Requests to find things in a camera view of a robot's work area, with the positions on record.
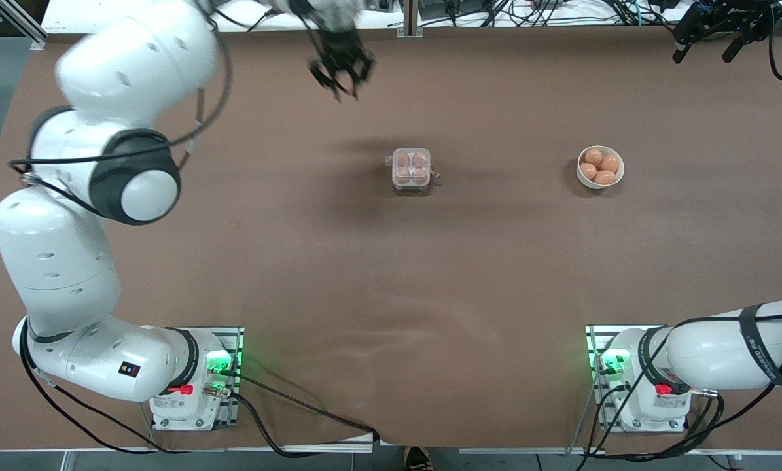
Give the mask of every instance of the black sticker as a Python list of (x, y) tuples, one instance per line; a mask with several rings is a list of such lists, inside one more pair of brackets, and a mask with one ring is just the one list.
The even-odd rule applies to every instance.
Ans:
[(139, 372), (140, 366), (125, 361), (120, 364), (120, 370), (118, 370), (118, 373), (121, 373), (121, 375), (131, 376), (132, 378), (137, 378), (137, 373)]

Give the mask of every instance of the brown tabletop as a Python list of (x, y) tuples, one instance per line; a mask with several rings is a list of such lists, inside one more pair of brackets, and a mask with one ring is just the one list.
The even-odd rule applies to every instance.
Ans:
[[(115, 315), (242, 325), (246, 372), (388, 442), (566, 447), (591, 379), (587, 324), (782, 298), (782, 83), (765, 44), (729, 65), (727, 42), (696, 45), (675, 65), (657, 27), (427, 36), (370, 41), (375, 77), (342, 105), (310, 77), (304, 35), (231, 38), (232, 99), (183, 173), (181, 202), (152, 226), (109, 225)], [(20, 187), (5, 162), (25, 155), (29, 125), (64, 103), (52, 68), (65, 48), (29, 59), (0, 140), (0, 200)], [(777, 59), (782, 69), (782, 38)], [(158, 130), (177, 136), (193, 114), (186, 101)], [(591, 144), (623, 156), (620, 185), (577, 182)], [(442, 186), (395, 194), (383, 161), (396, 147), (427, 147)], [(95, 447), (25, 377), (10, 348), (22, 315), (0, 259), (0, 449)], [(143, 427), (136, 405), (71, 390)], [(284, 444), (354, 434), (245, 391)], [(753, 394), (728, 391), (728, 412)], [(262, 444), (244, 411), (237, 429), (160, 441)], [(704, 447), (782, 449), (782, 390)]]

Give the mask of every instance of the black strap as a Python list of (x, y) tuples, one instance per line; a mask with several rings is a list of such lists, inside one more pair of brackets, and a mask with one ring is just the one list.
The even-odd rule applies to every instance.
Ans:
[(196, 342), (196, 339), (193, 338), (193, 334), (190, 333), (189, 330), (185, 330), (183, 328), (172, 328), (172, 327), (164, 327), (167, 330), (174, 330), (181, 334), (182, 337), (184, 337), (184, 340), (187, 340), (187, 349), (190, 351), (190, 360), (187, 361), (187, 366), (185, 366), (184, 372), (181, 372), (181, 375), (176, 376), (173, 381), (170, 381), (169, 385), (167, 385), (167, 389), (164, 390), (161, 394), (169, 394), (169, 388), (172, 387), (182, 387), (182, 385), (187, 384), (190, 381), (190, 378), (193, 378), (194, 373), (196, 373), (196, 366), (199, 364), (199, 343)]
[(780, 372), (780, 367), (772, 361), (771, 355), (768, 354), (768, 349), (766, 349), (766, 346), (762, 342), (760, 330), (756, 327), (755, 315), (760, 306), (762, 306), (762, 304), (746, 307), (743, 309), (743, 312), (740, 313), (740, 334), (743, 334), (743, 339), (746, 341), (746, 347), (749, 348), (749, 353), (760, 367), (760, 370), (768, 376), (768, 381), (773, 385), (782, 387), (782, 373)]
[(661, 375), (650, 361), (652, 357), (650, 354), (650, 340), (659, 330), (661, 330), (661, 327), (648, 328), (638, 343), (638, 361), (641, 364), (641, 369), (644, 370), (644, 376), (654, 385), (669, 385), (672, 388), (671, 394), (687, 393), (690, 390), (689, 385), (667, 379), (664, 375)]

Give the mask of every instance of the red button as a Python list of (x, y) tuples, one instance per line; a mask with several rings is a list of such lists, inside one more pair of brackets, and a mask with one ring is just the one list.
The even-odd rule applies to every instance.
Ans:
[(655, 385), (655, 394), (659, 394), (659, 396), (666, 396), (672, 392), (673, 388), (669, 387), (669, 385)]
[(178, 393), (181, 393), (181, 396), (190, 396), (190, 394), (193, 394), (193, 385), (183, 385), (183, 387), (168, 387), (167, 391), (170, 393), (175, 393), (175, 391), (178, 391)]

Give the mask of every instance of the brown shoe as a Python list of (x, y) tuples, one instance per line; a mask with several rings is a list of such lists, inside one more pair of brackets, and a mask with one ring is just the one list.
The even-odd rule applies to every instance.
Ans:
[(429, 450), (423, 447), (405, 447), (405, 471), (435, 471)]

